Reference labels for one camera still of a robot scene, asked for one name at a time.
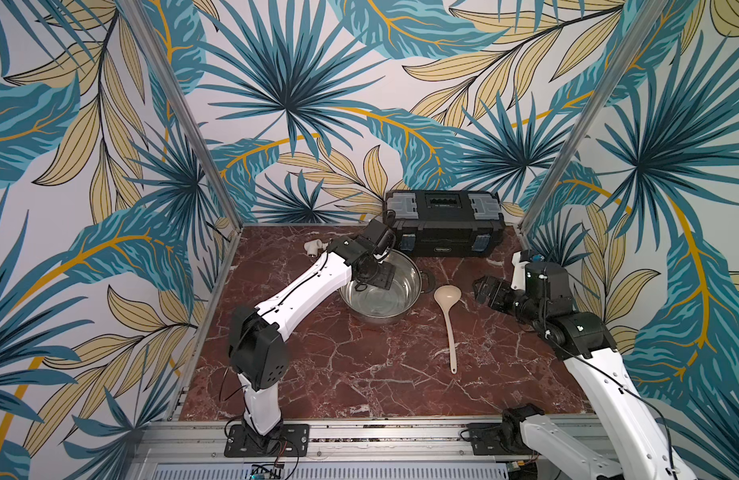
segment beige ladle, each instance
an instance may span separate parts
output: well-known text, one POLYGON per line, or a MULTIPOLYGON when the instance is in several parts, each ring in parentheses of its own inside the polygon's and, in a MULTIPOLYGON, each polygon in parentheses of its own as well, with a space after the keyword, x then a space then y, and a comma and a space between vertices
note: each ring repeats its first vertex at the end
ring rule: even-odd
POLYGON ((449 367, 452 373, 458 372, 458 357, 455 354, 455 336, 452 335, 452 324, 449 321, 449 309, 460 301, 462 292, 454 285, 444 285, 436 289, 433 298, 444 312, 444 321, 447 323, 447 337, 449 338, 449 367))

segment toolbox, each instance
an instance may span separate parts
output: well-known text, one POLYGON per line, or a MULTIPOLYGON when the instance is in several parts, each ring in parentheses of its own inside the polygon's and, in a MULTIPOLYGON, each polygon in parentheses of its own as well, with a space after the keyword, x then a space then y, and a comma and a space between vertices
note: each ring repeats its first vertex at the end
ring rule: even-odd
POLYGON ((489 256, 505 230, 499 198, 481 190, 393 190, 383 220, 410 256, 489 256))

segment marble tabletop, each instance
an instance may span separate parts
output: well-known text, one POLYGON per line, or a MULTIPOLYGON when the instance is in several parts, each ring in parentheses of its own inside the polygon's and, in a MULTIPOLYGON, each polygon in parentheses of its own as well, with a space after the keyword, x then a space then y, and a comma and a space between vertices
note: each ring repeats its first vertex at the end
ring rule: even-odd
MULTIPOLYGON (((248 226, 212 319, 180 420, 211 421, 244 411, 229 372, 228 327, 239 305, 269 298, 311 266, 302 244, 355 232, 355 226, 248 226)), ((463 297, 450 315, 458 373, 449 371, 444 317, 433 293, 422 294, 393 326, 356 318, 333 293, 300 323, 287 342, 290 364, 279 382, 284 418, 495 415, 532 402, 547 413, 591 412, 585 394, 550 347, 512 317, 477 304, 473 280, 510 277, 520 249, 512 227, 489 258, 418 258, 439 285, 463 297)))

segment stainless steel pot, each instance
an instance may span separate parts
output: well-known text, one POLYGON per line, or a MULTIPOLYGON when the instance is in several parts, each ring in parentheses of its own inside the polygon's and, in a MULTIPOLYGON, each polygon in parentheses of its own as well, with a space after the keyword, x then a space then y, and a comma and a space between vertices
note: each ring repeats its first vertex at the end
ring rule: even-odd
POLYGON ((392 250, 384 262, 396 266, 389 290, 352 280, 340 289, 343 301, 356 312, 357 317, 374 325, 391 325, 400 321, 413 307, 420 293, 430 293, 436 287, 436 279, 428 271, 420 271, 411 258, 392 250), (428 288, 422 288, 422 277, 428 280, 428 288))

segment wall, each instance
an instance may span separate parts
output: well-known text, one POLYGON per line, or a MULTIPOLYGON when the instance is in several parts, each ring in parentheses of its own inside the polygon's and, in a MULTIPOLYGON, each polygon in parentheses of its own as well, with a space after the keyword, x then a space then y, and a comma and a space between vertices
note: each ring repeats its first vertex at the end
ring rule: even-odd
POLYGON ((698 476, 739 479, 739 2, 691 2, 665 35, 677 4, 644 45, 661 60, 634 59, 640 81, 621 79, 531 239, 698 476))
POLYGON ((204 72, 186 97, 247 222, 366 220, 407 187, 521 216, 640 4, 205 0, 174 69, 204 72))
POLYGON ((118 478, 190 359, 231 232, 159 90, 113 2, 0 2, 0 478, 118 478))

